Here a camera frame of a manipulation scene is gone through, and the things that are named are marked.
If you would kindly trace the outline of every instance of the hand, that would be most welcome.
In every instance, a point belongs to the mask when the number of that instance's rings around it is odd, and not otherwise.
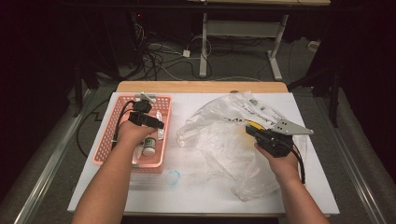
[[[117,144],[139,144],[147,135],[155,133],[157,129],[147,126],[137,126],[129,120],[125,120],[119,128]]]
[[[257,143],[254,144],[254,147],[257,148],[270,162],[271,170],[276,175],[276,180],[279,184],[295,179],[300,181],[300,176],[298,174],[298,161],[292,153],[289,153],[286,157],[275,158],[266,150],[261,148]]]

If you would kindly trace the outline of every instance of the plug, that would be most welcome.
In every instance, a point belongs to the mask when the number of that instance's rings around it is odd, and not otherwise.
[[[190,51],[187,49],[183,50],[183,57],[190,58]]]

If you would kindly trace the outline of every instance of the human arm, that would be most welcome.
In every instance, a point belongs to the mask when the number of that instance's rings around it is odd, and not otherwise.
[[[296,157],[289,153],[287,157],[275,158],[257,143],[254,146],[268,159],[276,175],[289,223],[330,223],[301,182]]]
[[[155,129],[124,121],[108,154],[78,202],[72,223],[120,223],[128,196],[134,148]]]

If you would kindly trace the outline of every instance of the forearm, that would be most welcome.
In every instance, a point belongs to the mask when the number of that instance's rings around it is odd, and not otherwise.
[[[82,195],[73,223],[120,223],[137,142],[117,144]]]
[[[279,185],[289,223],[329,223],[299,179]]]

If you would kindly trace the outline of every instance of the item in basket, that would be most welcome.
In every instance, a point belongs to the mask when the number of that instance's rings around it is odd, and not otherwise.
[[[143,148],[143,155],[154,156],[155,155],[155,138],[147,137],[145,138],[145,145]]]
[[[137,147],[134,149],[134,153],[136,158],[139,160],[140,156],[142,156],[143,148],[145,147],[145,142],[141,142]]]
[[[143,147],[145,146],[145,142],[141,142],[137,147],[134,149],[134,156],[132,157],[132,166],[138,167],[137,161],[142,156]]]
[[[156,117],[157,117],[157,119],[158,119],[159,121],[163,121],[163,115],[161,114],[161,112],[160,112],[159,110],[157,110],[157,115],[156,115]],[[163,140],[163,129],[158,129],[157,134],[158,134],[157,139],[158,139],[158,140]]]

